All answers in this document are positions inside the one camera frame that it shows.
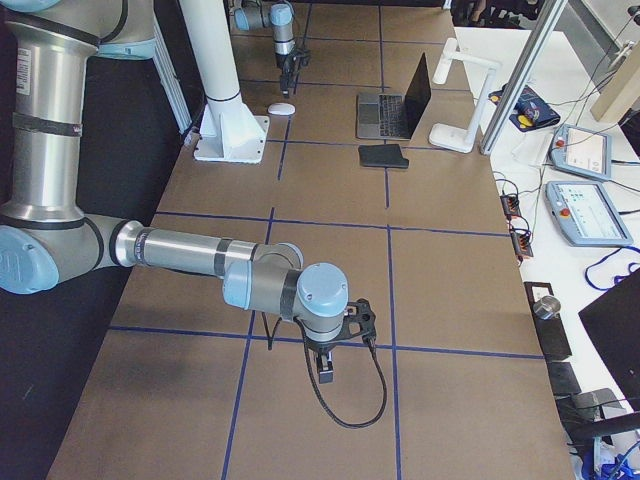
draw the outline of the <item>laptop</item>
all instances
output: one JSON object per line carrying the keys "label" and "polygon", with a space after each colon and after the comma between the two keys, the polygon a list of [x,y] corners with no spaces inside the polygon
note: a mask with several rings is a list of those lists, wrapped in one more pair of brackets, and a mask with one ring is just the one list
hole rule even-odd
{"label": "laptop", "polygon": [[356,136],[363,139],[411,140],[431,100],[427,57],[423,53],[404,95],[359,93]]}

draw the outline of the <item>white table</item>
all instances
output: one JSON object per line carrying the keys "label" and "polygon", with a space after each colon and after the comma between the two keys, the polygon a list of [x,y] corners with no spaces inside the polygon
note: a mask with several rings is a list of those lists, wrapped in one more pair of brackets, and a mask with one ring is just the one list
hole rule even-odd
{"label": "white table", "polygon": [[[480,28],[456,28],[456,36],[460,50],[485,58],[502,62],[502,69],[497,73],[495,89],[504,85],[511,75],[520,52],[529,35],[523,30],[495,30]],[[472,64],[465,64],[467,77],[474,97],[479,95],[485,70]],[[583,96],[587,84],[587,93],[593,89],[589,74],[584,70],[577,55],[571,48],[567,38],[561,32],[554,32],[532,70],[528,84],[547,102],[562,103]],[[592,95],[584,109],[579,125],[593,130],[601,130],[611,124],[596,122],[589,109],[597,99]],[[486,129],[495,107],[485,109],[481,128]],[[579,102],[572,112],[572,104],[553,107],[562,115],[562,121],[568,118],[568,124],[576,124],[583,102]],[[496,171],[502,172],[506,178],[516,183],[521,191],[534,190],[540,183],[540,169],[546,161],[547,149],[551,141],[554,127],[529,133],[521,133],[510,122],[502,131],[491,154],[491,163]],[[612,158],[621,161],[638,161],[625,136],[619,127],[607,130],[613,137]],[[640,167],[614,165],[614,180],[640,188]],[[580,177],[565,174],[546,167],[544,182],[550,180],[580,180]],[[606,183],[605,189],[619,211],[640,208],[640,194],[625,190],[615,184]],[[505,185],[505,191],[513,191]],[[553,217],[544,202],[544,192],[540,194],[536,204],[536,194],[521,196],[522,214],[532,224],[534,219],[534,258],[525,260],[520,268],[523,281],[551,283],[556,297],[562,303],[561,316],[567,338],[573,351],[570,361],[583,391],[599,388],[611,388],[618,398],[623,398],[608,370],[602,363],[587,336],[578,312],[601,295],[584,280],[584,270],[598,261],[610,248],[578,248],[570,246],[559,232]],[[623,217],[626,226],[640,243],[640,214]],[[615,274],[626,272],[629,261],[640,260],[637,255],[621,253],[613,257],[602,268],[593,272],[591,278],[598,285],[611,285]]]}

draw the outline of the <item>desk lamp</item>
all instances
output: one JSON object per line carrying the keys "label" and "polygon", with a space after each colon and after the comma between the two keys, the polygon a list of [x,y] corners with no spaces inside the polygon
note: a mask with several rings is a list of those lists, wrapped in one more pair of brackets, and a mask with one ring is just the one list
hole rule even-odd
{"label": "desk lamp", "polygon": [[433,75],[433,83],[442,85],[447,81],[447,76],[449,75],[449,69],[451,68],[451,62],[453,60],[475,63],[486,67],[487,76],[484,80],[482,92],[480,93],[476,109],[473,112],[471,122],[467,129],[464,130],[462,128],[436,123],[429,134],[429,142],[437,147],[455,150],[456,152],[469,153],[473,148],[476,132],[480,125],[480,118],[482,117],[482,112],[487,103],[486,99],[489,95],[489,89],[493,85],[493,79],[498,68],[501,67],[501,63],[495,60],[473,57],[466,53],[459,52],[457,48],[458,41],[455,38],[447,39],[447,43],[445,43],[442,55],[440,56],[440,61],[438,62],[438,67],[436,68],[436,73]]}

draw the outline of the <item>white wall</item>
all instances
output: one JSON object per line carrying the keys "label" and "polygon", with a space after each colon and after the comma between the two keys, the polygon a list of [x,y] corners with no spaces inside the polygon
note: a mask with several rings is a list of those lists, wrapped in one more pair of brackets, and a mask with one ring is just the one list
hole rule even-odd
{"label": "white wall", "polygon": [[[640,0],[582,0],[582,3],[600,22],[611,38],[615,38],[631,18],[627,13],[627,8],[631,5],[639,5]],[[633,21],[629,23],[618,37],[617,43],[621,45],[626,40],[633,40],[634,42],[640,40],[640,25],[636,25]]]}

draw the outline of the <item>white mouse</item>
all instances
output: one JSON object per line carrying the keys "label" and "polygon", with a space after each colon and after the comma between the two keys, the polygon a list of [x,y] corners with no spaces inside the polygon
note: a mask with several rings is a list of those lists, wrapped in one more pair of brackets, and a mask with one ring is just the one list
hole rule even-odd
{"label": "white mouse", "polygon": [[296,107],[290,103],[273,103],[269,105],[267,110],[271,115],[293,115],[296,113]]}

